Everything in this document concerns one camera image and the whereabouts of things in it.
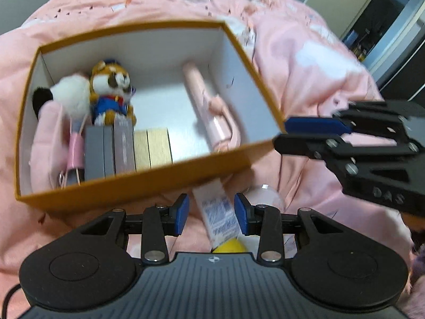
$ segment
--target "black cable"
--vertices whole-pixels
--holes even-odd
[[[0,319],[6,319],[7,317],[7,307],[9,305],[9,301],[13,294],[15,294],[19,289],[21,288],[20,284],[16,284],[11,290],[8,291],[6,294],[4,301],[3,301],[3,307],[1,309],[1,318]]]

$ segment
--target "red scarf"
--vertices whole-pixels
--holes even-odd
[[[122,98],[120,96],[107,95],[107,96],[104,96],[104,97],[112,99],[115,102],[118,102],[118,104],[121,105],[121,106],[124,105],[124,98]]]

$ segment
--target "stuffed animal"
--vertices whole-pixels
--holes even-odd
[[[48,101],[60,103],[72,120],[83,120],[90,114],[90,80],[84,74],[76,73],[63,77],[52,86],[38,87],[32,96],[32,106],[38,118],[41,107]]]
[[[101,61],[92,70],[90,103],[95,125],[112,125],[115,118],[136,118],[129,104],[132,87],[128,72],[115,60]]]

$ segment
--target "bed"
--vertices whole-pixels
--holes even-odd
[[[161,19],[219,19],[237,36],[285,117],[330,116],[349,101],[381,99],[367,70],[330,32],[315,11],[295,0],[50,0],[19,29],[0,37],[0,299],[18,283],[29,253],[102,211],[51,216],[14,198],[14,141],[25,80],[37,48],[64,37],[103,27]],[[379,140],[353,135],[353,143]],[[268,184],[283,199],[280,210],[296,213],[309,206],[397,251],[410,264],[411,238],[400,214],[345,197],[336,177],[320,161],[281,157],[276,152],[226,179],[229,197],[254,184]],[[140,213],[154,203],[172,203],[181,193],[128,203]],[[179,238],[167,240],[176,251],[209,252],[201,216],[193,203]],[[137,238],[128,251],[137,253]],[[28,307],[22,292],[9,305],[9,317]]]

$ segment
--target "gray ribbed panel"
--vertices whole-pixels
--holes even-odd
[[[395,308],[375,313],[337,313],[300,295],[279,269],[256,264],[248,254],[179,253],[166,266],[147,268],[122,298],[83,313],[32,308],[22,319],[404,319]]]

